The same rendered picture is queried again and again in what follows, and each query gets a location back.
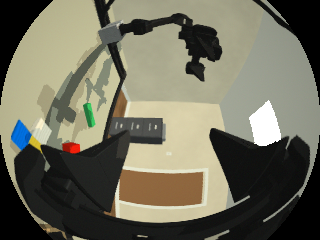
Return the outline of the green rectangular bar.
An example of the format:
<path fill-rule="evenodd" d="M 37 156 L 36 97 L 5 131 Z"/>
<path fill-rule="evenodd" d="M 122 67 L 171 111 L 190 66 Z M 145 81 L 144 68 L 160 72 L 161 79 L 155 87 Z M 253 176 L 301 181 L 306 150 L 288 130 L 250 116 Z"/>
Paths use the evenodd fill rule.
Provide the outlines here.
<path fill-rule="evenodd" d="M 87 119 L 88 126 L 94 127 L 96 124 L 95 124 L 95 120 L 94 120 L 94 116 L 93 116 L 93 112 L 92 112 L 91 103 L 86 103 L 83 105 L 83 107 L 84 107 L 85 116 Z"/>

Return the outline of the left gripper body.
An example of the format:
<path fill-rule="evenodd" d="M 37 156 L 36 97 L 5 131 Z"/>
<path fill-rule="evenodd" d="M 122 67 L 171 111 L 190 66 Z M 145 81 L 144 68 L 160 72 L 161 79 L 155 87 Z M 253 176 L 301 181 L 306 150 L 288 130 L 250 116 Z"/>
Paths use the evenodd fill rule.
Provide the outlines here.
<path fill-rule="evenodd" d="M 217 36 L 217 31 L 212 27 L 199 25 L 199 24 L 193 25 L 192 36 L 189 36 L 186 39 L 186 49 L 188 49 L 188 56 L 192 56 L 191 62 L 186 63 L 186 68 L 185 68 L 186 74 L 192 74 L 192 73 L 188 73 L 187 71 L 188 66 L 204 67 L 204 64 L 200 63 L 199 60 L 202 56 L 205 56 L 206 54 L 204 54 L 202 49 L 193 41 L 196 32 Z"/>

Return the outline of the red cube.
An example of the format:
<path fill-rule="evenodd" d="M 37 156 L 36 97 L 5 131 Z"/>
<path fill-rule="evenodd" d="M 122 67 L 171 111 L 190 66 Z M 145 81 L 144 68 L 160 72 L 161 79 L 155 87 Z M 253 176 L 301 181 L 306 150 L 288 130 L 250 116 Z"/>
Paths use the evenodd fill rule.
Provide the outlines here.
<path fill-rule="evenodd" d="M 64 143 L 62 144 L 62 146 L 63 146 L 63 151 L 71 152 L 71 153 L 80 152 L 80 144 L 70 142 L 70 143 Z"/>

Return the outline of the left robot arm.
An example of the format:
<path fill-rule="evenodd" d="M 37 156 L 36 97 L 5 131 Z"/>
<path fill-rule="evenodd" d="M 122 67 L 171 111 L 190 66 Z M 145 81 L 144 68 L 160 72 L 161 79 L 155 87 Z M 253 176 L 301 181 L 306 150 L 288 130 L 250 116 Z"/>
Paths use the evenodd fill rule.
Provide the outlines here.
<path fill-rule="evenodd" d="M 164 20 L 160 20 L 160 19 L 164 19 Z M 185 24 L 184 24 L 184 19 L 186 19 Z M 135 22 L 133 23 L 133 21 Z M 179 32 L 178 39 L 185 40 L 186 42 L 187 37 L 192 36 L 193 20 L 190 19 L 185 14 L 177 13 L 177 14 L 171 15 L 170 17 L 159 18 L 159 19 L 154 19 L 150 21 L 153 21 L 153 26 L 151 25 L 151 22 L 149 22 L 149 20 L 144 20 L 144 19 L 134 19 L 131 21 L 131 23 L 128 23 L 128 24 L 122 23 L 119 26 L 121 36 L 123 36 L 125 33 L 130 33 L 130 32 L 133 32 L 134 35 L 144 35 L 145 33 L 152 32 L 154 27 L 171 24 L 171 23 L 177 24 L 179 26 L 182 26 L 183 24 L 185 25 L 185 26 L 182 26 L 181 31 Z M 215 44 L 213 45 L 213 49 L 214 49 L 214 56 L 215 56 L 214 60 L 211 60 L 207 55 L 205 56 L 207 56 L 207 59 L 209 61 L 215 62 L 215 60 L 220 59 L 222 54 L 222 47 L 219 45 L 218 37 L 216 37 L 216 41 L 215 41 Z M 206 58 L 205 56 L 203 56 L 202 58 Z"/>

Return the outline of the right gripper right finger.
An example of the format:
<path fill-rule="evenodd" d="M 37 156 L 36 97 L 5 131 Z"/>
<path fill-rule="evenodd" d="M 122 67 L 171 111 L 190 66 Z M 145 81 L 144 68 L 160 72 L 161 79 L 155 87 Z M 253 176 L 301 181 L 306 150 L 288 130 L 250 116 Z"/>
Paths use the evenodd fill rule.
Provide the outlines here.
<path fill-rule="evenodd" d="M 286 136 L 270 144 L 259 145 L 216 128 L 210 129 L 209 138 L 234 203 L 249 196 L 248 191 L 289 141 L 289 136 Z"/>

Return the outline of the yellow cube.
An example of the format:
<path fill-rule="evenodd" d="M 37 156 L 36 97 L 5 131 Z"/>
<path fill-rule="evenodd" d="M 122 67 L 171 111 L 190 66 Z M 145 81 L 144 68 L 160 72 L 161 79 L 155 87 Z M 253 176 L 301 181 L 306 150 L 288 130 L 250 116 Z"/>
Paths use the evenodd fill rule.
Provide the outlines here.
<path fill-rule="evenodd" d="M 42 145 L 42 144 L 40 144 L 40 143 L 33 137 L 33 135 L 31 136 L 29 142 L 30 142 L 33 146 L 35 146 L 36 148 L 38 148 L 38 149 L 41 151 L 40 145 Z M 42 151 L 41 151 L 41 153 L 42 153 Z"/>

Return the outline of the white cube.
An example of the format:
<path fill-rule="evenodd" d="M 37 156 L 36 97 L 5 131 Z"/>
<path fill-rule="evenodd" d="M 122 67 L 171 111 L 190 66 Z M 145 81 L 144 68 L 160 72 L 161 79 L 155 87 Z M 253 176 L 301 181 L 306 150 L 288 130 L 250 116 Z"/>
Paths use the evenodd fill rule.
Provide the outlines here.
<path fill-rule="evenodd" d="M 42 120 L 42 118 L 36 118 L 29 132 L 40 144 L 46 145 L 46 142 L 52 131 Z"/>

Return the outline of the blue cube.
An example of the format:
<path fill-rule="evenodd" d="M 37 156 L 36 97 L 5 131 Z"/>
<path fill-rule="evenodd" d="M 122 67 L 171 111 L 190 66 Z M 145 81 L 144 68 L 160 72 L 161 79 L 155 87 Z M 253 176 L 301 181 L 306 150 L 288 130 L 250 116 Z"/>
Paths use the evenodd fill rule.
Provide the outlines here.
<path fill-rule="evenodd" d="M 22 150 L 30 141 L 32 134 L 26 129 L 23 123 L 18 120 L 11 135 L 11 140 Z"/>

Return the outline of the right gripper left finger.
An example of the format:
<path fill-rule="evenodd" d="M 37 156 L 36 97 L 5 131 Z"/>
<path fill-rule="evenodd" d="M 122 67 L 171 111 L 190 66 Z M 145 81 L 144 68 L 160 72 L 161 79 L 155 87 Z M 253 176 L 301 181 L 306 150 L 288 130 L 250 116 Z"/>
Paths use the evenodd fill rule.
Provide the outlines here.
<path fill-rule="evenodd" d="M 70 176 L 100 210 L 111 212 L 117 185 L 130 144 L 124 130 L 78 153 L 40 145 L 50 167 Z"/>

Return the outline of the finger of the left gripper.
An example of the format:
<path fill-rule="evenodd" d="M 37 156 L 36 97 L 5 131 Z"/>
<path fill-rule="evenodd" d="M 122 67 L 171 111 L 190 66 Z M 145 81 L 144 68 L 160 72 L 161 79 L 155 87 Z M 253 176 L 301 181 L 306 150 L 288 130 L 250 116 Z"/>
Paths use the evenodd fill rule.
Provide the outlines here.
<path fill-rule="evenodd" d="M 204 70 L 206 67 L 199 67 L 199 66 L 188 66 L 188 73 L 194 74 L 200 81 L 204 82 Z"/>
<path fill-rule="evenodd" d="M 203 50 L 203 52 L 212 60 L 215 59 L 213 45 L 215 44 L 216 36 L 196 32 L 194 42 Z"/>

